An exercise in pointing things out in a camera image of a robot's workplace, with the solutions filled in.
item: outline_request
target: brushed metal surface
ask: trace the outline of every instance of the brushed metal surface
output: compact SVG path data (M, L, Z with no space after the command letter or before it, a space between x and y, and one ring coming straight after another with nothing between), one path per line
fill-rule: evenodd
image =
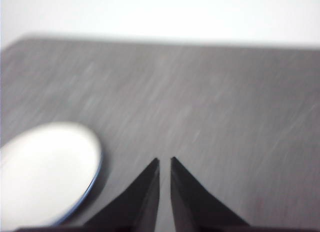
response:
M157 156L156 231L174 231L170 158L254 225L320 228L320 51L28 39L1 53L1 142L68 120L109 161L82 224Z

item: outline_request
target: white background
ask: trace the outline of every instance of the white background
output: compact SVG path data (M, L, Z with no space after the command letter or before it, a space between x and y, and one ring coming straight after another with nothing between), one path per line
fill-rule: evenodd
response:
M33 34L320 47L320 0L1 0L1 48Z

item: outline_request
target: gray surface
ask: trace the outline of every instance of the gray surface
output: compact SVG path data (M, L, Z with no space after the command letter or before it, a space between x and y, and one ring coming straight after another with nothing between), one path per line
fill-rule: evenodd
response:
M254 225L320 228L320 51L24 40L1 54L1 142L92 128L110 165L81 224L161 162L156 231L174 231L170 157Z

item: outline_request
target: white round object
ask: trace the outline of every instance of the white round object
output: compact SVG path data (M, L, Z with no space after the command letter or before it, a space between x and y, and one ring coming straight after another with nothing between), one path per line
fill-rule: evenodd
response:
M91 189L101 166L97 137L59 122L19 135L1 149L1 230L65 219Z

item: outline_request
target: blue rim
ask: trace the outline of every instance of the blue rim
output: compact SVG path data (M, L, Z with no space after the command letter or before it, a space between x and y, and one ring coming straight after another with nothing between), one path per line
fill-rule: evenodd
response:
M54 222L53 224L51 224L50 226L57 226L59 224L61 224L63 221L65 221L71 214L73 214L73 212L79 207L79 205L84 201L84 199L87 197L87 195L89 194L90 190L92 189L98 175L99 172L101 170L101 166L102 166L102 161L103 161L103 152L101 150L100 152L100 162L99 162L99 166L98 169L96 170L96 173L93 177L93 179L91 180L88 188L85 190L85 192L83 193L82 197L78 200L78 202L60 219L58 219L56 222Z

